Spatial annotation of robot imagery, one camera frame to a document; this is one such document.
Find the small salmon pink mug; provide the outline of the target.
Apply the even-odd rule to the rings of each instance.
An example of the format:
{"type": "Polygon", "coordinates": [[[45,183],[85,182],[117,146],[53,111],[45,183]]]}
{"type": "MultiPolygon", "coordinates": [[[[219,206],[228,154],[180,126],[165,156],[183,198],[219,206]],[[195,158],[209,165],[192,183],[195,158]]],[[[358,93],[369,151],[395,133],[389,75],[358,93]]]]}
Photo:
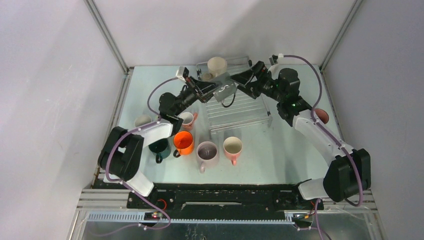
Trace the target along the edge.
{"type": "Polygon", "coordinates": [[[182,112],[178,117],[183,120],[181,125],[182,128],[185,131],[191,131],[194,128],[196,119],[198,118],[198,113],[197,112],[191,113],[187,111],[187,112],[182,112]]]}

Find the light blue mug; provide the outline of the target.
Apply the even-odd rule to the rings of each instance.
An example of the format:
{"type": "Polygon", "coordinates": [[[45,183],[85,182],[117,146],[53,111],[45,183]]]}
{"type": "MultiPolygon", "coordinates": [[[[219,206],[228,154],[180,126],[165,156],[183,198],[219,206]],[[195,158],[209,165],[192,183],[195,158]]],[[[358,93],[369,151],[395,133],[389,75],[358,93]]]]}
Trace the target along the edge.
{"type": "Polygon", "coordinates": [[[134,126],[136,128],[141,127],[145,124],[151,123],[153,121],[153,119],[146,114],[140,115],[138,116],[135,120],[134,120],[134,126]]]}

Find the dark teal mug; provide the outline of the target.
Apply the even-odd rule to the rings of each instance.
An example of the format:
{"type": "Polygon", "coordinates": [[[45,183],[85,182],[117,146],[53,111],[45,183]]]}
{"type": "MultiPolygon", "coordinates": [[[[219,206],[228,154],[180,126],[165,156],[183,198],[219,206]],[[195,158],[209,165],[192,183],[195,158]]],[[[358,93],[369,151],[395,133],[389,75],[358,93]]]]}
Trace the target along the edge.
{"type": "Polygon", "coordinates": [[[150,144],[148,148],[153,153],[157,164],[162,163],[162,161],[171,154],[171,146],[167,138],[155,141],[150,144]]]}

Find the orange mug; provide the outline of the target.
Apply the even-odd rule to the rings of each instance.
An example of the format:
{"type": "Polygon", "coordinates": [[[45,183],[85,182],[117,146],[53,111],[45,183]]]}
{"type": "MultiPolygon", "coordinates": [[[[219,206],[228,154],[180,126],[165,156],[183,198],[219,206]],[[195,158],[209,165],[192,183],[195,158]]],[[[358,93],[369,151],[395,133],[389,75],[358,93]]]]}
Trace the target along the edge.
{"type": "Polygon", "coordinates": [[[194,137],[189,131],[180,131],[173,137],[173,144],[175,150],[173,157],[179,158],[181,156],[190,155],[195,147],[194,137]]]}

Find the dark grey mug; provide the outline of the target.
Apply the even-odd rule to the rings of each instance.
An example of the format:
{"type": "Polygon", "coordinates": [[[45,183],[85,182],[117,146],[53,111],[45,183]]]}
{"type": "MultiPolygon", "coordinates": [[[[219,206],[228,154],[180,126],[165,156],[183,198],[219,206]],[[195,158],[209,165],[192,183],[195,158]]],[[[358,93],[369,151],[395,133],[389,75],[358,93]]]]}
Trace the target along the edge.
{"type": "Polygon", "coordinates": [[[213,91],[214,98],[217,102],[221,103],[224,108],[229,108],[234,103],[237,92],[237,86],[231,79],[231,75],[225,72],[213,78],[212,82],[217,84],[217,88],[213,91]],[[225,105],[224,100],[230,95],[233,95],[232,101],[228,105],[225,105]]]}

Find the mauve grey mug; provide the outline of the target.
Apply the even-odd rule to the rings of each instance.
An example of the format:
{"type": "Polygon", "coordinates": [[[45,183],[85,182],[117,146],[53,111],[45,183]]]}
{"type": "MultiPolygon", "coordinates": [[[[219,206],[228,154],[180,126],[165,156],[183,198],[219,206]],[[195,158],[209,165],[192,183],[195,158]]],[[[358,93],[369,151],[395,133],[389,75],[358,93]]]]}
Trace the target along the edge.
{"type": "Polygon", "coordinates": [[[199,163],[199,172],[205,173],[207,169],[214,168],[220,160],[219,149],[211,141],[201,142],[196,149],[196,159],[199,163]]]}

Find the pink patterned mug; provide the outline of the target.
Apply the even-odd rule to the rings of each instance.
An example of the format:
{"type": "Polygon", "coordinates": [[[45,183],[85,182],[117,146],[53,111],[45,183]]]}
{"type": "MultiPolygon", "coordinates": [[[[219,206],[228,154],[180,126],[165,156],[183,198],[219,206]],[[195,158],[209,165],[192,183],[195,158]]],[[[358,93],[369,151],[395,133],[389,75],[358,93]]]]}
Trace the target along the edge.
{"type": "Polygon", "coordinates": [[[314,109],[314,112],[316,113],[316,115],[318,116],[318,118],[324,123],[324,124],[327,124],[328,122],[329,122],[329,120],[330,120],[330,116],[329,116],[329,114],[325,111],[325,110],[323,110],[323,109],[321,109],[321,108],[315,108],[314,109]]]}

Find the cream beige mug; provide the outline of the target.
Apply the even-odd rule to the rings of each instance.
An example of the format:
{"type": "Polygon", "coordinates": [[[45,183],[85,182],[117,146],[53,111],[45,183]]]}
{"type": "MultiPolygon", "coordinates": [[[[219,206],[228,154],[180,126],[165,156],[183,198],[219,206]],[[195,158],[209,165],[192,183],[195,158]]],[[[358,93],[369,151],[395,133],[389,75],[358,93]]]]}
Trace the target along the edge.
{"type": "Polygon", "coordinates": [[[215,78],[227,72],[228,63],[225,58],[215,56],[207,61],[208,72],[215,78]]]}

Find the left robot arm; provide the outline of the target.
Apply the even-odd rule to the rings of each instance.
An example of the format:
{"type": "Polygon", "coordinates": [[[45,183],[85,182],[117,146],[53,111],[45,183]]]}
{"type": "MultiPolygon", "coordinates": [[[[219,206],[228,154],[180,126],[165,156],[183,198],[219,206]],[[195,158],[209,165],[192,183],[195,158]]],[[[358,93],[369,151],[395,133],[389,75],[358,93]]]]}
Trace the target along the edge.
{"type": "Polygon", "coordinates": [[[156,120],[132,130],[114,127],[98,157],[98,165],[105,171],[105,178],[139,194],[138,201],[145,208],[156,206],[158,194],[153,191],[154,183],[139,170],[143,150],[159,140],[174,136],[183,124],[179,115],[197,101],[208,102],[219,86],[216,82],[200,81],[191,76],[180,77],[180,80],[184,85],[178,95],[171,92],[160,95],[156,120]]]}

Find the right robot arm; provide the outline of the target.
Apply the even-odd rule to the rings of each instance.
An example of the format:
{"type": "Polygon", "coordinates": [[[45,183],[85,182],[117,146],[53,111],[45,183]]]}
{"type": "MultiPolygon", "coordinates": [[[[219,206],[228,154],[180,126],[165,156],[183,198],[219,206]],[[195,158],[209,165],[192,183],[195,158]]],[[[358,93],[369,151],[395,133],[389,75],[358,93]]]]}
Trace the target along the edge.
{"type": "Polygon", "coordinates": [[[326,161],[328,169],[323,178],[301,182],[291,194],[295,208],[304,209],[314,199],[340,202],[354,195],[358,195],[358,202],[349,204],[362,204],[364,191],[371,186],[371,156],[365,149],[355,149],[336,137],[319,118],[314,107],[300,95],[301,82],[296,70],[283,68],[274,79],[272,70],[258,61],[230,78],[253,99],[265,95],[275,100],[279,116],[303,134],[326,161]]]}

